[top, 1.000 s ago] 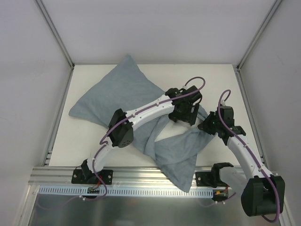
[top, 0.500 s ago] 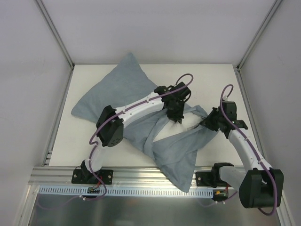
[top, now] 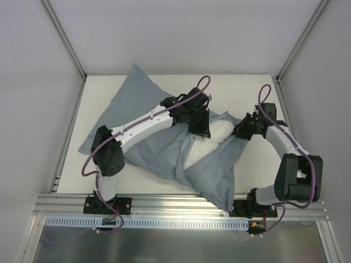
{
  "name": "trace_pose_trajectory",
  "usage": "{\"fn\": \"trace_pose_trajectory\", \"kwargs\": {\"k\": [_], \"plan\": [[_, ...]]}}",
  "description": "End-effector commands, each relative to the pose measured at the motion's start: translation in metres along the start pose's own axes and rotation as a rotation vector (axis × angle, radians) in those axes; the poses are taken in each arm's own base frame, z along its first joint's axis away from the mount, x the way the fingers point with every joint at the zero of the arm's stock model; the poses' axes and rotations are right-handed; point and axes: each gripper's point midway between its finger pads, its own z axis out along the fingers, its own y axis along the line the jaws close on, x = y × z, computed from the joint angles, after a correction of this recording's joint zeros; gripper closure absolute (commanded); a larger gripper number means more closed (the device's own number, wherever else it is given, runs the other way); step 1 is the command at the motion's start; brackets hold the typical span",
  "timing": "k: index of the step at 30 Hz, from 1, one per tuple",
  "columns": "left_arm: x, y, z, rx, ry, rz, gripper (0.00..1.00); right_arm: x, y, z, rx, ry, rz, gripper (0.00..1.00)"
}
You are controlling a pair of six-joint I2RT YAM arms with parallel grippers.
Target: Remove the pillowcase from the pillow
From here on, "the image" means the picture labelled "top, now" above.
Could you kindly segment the white pillow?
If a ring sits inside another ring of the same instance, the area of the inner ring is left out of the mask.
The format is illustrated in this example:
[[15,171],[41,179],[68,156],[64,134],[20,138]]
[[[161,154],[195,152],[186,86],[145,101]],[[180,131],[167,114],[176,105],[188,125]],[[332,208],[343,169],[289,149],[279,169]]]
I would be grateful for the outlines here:
[[201,137],[196,135],[195,141],[186,158],[184,169],[191,167],[208,154],[216,150],[233,132],[234,125],[226,120],[219,119],[209,125],[211,137]]

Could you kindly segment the patchwork green beige pillowcase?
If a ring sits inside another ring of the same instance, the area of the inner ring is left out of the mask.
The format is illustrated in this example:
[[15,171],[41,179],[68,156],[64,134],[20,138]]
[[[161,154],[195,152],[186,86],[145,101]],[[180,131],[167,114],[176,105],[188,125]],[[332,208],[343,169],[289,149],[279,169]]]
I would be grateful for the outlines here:
[[[113,128],[129,123],[151,111],[169,96],[139,66],[133,65],[78,152],[90,154],[99,127],[105,125]],[[219,119],[229,121],[234,126],[240,122],[228,112],[220,115],[210,112],[210,124]],[[230,134],[216,150],[184,169],[194,141],[195,135],[188,131],[187,124],[176,124],[132,146],[124,154],[124,159],[126,163],[145,169],[162,179],[191,187],[218,208],[230,211],[235,192],[234,164],[241,157],[247,141]]]

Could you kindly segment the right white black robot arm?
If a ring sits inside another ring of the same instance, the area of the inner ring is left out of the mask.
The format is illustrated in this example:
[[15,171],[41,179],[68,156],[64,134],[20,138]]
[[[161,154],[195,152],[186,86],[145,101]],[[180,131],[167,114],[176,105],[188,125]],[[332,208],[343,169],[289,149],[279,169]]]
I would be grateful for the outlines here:
[[247,195],[246,211],[259,216],[265,207],[289,204],[308,208],[320,198],[323,160],[311,155],[291,135],[284,121],[261,113],[247,113],[233,134],[244,140],[261,135],[280,157],[280,165],[272,185],[254,188]]

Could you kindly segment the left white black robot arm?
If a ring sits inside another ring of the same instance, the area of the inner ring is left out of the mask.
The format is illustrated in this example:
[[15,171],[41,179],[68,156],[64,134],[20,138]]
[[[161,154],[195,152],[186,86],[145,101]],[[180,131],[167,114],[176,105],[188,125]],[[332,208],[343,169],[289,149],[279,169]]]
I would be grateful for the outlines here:
[[95,207],[103,214],[114,209],[116,174],[125,166],[123,154],[152,134],[186,123],[192,134],[210,138],[209,104],[205,94],[165,98],[145,115],[112,129],[98,128],[89,159],[96,167],[95,191],[99,194]]

